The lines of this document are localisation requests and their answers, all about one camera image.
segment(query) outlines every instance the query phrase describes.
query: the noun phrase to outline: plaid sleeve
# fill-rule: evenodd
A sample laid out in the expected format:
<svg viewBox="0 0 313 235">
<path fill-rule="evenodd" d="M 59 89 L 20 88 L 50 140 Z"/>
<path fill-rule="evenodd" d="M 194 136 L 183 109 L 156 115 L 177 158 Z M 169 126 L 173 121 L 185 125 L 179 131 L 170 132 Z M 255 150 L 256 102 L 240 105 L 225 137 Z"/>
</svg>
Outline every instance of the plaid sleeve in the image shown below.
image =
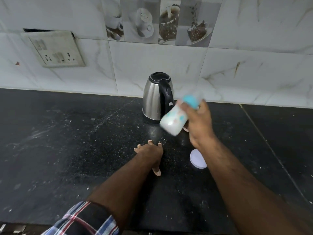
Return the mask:
<svg viewBox="0 0 313 235">
<path fill-rule="evenodd" d="M 106 208 L 80 202 L 42 235 L 118 235 L 119 228 Z"/>
</svg>

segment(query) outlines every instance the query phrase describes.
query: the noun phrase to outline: white lid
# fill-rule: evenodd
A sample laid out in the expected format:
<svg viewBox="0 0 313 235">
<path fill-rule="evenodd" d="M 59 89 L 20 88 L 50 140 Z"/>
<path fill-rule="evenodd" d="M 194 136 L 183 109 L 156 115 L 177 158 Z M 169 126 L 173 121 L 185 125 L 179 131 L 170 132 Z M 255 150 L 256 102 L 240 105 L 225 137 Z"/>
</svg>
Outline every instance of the white lid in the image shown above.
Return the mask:
<svg viewBox="0 0 313 235">
<path fill-rule="evenodd" d="M 208 167 L 198 149 L 194 149 L 191 151 L 190 162 L 192 163 L 192 165 L 199 169 L 204 169 Z"/>
</svg>

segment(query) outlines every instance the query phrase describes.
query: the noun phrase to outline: black kettle handle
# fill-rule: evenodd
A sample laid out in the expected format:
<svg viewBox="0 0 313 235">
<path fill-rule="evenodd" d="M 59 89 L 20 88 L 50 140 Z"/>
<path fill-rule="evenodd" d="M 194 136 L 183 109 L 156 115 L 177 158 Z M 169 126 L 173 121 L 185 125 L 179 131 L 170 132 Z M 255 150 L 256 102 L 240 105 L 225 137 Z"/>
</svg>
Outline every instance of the black kettle handle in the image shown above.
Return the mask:
<svg viewBox="0 0 313 235">
<path fill-rule="evenodd" d="M 164 114 L 166 114 L 174 106 L 173 92 L 172 92 L 170 84 L 165 79 L 161 79 L 159 81 L 159 90 L 160 90 L 160 92 L 163 93 L 164 98 L 165 98 L 165 112 L 164 112 Z"/>
</svg>

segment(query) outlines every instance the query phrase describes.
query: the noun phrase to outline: person's left hand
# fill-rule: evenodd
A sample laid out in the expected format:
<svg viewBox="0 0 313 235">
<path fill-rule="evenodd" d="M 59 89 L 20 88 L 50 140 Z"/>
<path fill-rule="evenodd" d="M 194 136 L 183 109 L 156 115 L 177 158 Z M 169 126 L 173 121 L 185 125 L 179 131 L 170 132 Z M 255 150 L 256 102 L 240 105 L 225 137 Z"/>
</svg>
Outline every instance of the person's left hand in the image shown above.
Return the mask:
<svg viewBox="0 0 313 235">
<path fill-rule="evenodd" d="M 134 151 L 138 154 L 142 154 L 145 157 L 148 157 L 152 160 L 153 166 L 152 170 L 155 173 L 155 175 L 160 176 L 161 171 L 159 169 L 159 165 L 161 162 L 161 158 L 163 156 L 163 147 L 162 143 L 158 143 L 158 145 L 154 145 L 152 140 L 148 141 L 148 144 L 141 145 L 138 144 L 136 148 L 134 148 Z"/>
</svg>

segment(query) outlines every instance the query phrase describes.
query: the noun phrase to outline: white bottle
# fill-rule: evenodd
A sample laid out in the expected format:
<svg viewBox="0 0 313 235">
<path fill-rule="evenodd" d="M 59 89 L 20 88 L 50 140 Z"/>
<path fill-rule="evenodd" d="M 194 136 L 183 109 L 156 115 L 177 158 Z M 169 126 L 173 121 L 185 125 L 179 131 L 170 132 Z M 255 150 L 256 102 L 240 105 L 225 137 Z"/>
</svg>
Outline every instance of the white bottle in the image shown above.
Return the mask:
<svg viewBox="0 0 313 235">
<path fill-rule="evenodd" d="M 192 108 L 197 109 L 201 101 L 201 94 L 188 94 L 181 100 L 186 102 Z M 176 136 L 182 130 L 182 127 L 188 120 L 188 116 L 177 104 L 160 121 L 160 126 L 168 133 Z"/>
</svg>

